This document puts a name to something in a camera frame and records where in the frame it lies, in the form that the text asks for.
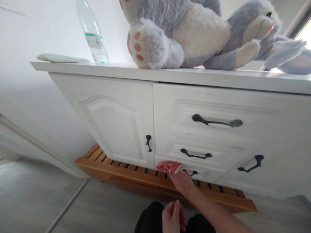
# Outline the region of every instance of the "pink cloth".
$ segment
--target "pink cloth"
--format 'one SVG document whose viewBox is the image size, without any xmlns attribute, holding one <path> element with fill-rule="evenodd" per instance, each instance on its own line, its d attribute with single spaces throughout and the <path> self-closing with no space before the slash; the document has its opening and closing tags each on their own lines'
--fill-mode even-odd
<svg viewBox="0 0 311 233">
<path fill-rule="evenodd" d="M 170 172 L 172 171 L 174 174 L 177 174 L 178 172 L 181 172 L 182 170 L 185 170 L 186 173 L 191 178 L 189 172 L 187 169 L 185 169 L 184 165 L 177 162 L 161 162 L 159 165 L 157 165 L 156 169 L 160 172 L 166 172 L 166 174 L 171 178 Z"/>
</svg>

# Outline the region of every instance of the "white cloth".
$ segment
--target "white cloth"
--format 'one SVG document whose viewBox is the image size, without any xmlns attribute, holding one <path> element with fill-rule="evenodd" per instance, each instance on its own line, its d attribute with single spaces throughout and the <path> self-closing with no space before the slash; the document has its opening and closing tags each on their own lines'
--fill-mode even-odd
<svg viewBox="0 0 311 233">
<path fill-rule="evenodd" d="M 48 54 L 48 53 L 37 56 L 37 59 L 42 60 L 42 61 L 66 62 L 66 63 L 90 62 L 88 59 L 84 59 L 84 58 L 73 58 L 73 57 L 67 57 L 67 56 L 57 55 L 57 54 Z"/>
</svg>

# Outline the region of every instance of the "hand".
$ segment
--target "hand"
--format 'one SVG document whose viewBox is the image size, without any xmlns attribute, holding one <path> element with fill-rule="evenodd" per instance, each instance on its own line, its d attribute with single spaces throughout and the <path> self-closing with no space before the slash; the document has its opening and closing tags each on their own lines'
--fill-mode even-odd
<svg viewBox="0 0 311 233">
<path fill-rule="evenodd" d="M 170 178 L 173 181 L 178 192 L 180 192 L 187 199 L 190 198 L 190 195 L 193 191 L 197 190 L 197 187 L 192 182 L 192 179 L 189 175 L 182 170 L 181 172 L 174 174 L 170 172 Z"/>
<path fill-rule="evenodd" d="M 163 233 L 180 233 L 186 231 L 186 215 L 179 200 L 170 202 L 162 212 Z"/>
</svg>

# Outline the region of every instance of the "plastic water bottle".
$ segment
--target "plastic water bottle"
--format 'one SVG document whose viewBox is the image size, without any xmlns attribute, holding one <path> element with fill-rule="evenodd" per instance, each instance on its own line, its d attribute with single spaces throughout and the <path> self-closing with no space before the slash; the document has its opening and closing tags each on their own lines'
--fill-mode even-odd
<svg viewBox="0 0 311 233">
<path fill-rule="evenodd" d="M 96 63 L 109 63 L 103 37 L 94 12 L 86 0 L 76 0 L 77 13 L 88 46 Z"/>
</svg>

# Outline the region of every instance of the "drawer handle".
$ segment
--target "drawer handle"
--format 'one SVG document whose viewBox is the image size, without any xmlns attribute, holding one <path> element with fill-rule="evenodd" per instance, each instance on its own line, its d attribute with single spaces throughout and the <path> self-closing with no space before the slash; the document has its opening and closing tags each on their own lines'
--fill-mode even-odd
<svg viewBox="0 0 311 233">
<path fill-rule="evenodd" d="M 247 172 L 247 173 L 249 173 L 251 170 L 253 170 L 253 169 L 257 168 L 257 167 L 261 167 L 261 161 L 262 161 L 264 158 L 265 158 L 265 157 L 264 157 L 263 155 L 256 155 L 256 156 L 255 156 L 255 159 L 256 159 L 256 161 L 257 161 L 257 164 L 256 164 L 254 167 L 252 167 L 252 168 L 250 168 L 250 169 L 248 169 L 248 170 L 245 170 L 244 168 L 240 167 L 240 168 L 238 168 L 238 170 L 241 171 L 241 172 Z"/>
<path fill-rule="evenodd" d="M 151 136 L 147 135 L 146 138 L 147 138 L 147 143 L 146 143 L 147 152 L 151 152 L 152 150 L 150 149 L 150 146 L 149 146 L 149 141 L 151 139 Z"/>
<path fill-rule="evenodd" d="M 196 175 L 197 173 L 198 173 L 197 171 L 193 171 L 190 176 Z"/>
<path fill-rule="evenodd" d="M 205 154 L 205 157 L 200 157 L 200 156 L 195 156 L 195 155 L 188 154 L 186 149 L 181 149 L 180 151 L 182 153 L 186 154 L 188 157 L 195 157 L 195 158 L 199 158 L 199 159 L 206 159 L 206 158 L 212 157 L 212 155 L 210 153 Z"/>
<path fill-rule="evenodd" d="M 218 122 L 218 121 L 207 121 L 207 120 L 204 120 L 199 114 L 193 115 L 192 120 L 194 120 L 195 122 L 198 122 L 198 121 L 202 122 L 210 127 L 219 127 L 219 128 L 227 128 L 226 126 L 229 126 L 231 128 L 236 128 L 236 127 L 240 127 L 241 125 L 243 125 L 243 122 L 241 120 L 234 120 L 230 122 L 230 124 L 224 123 L 224 122 Z"/>
</svg>

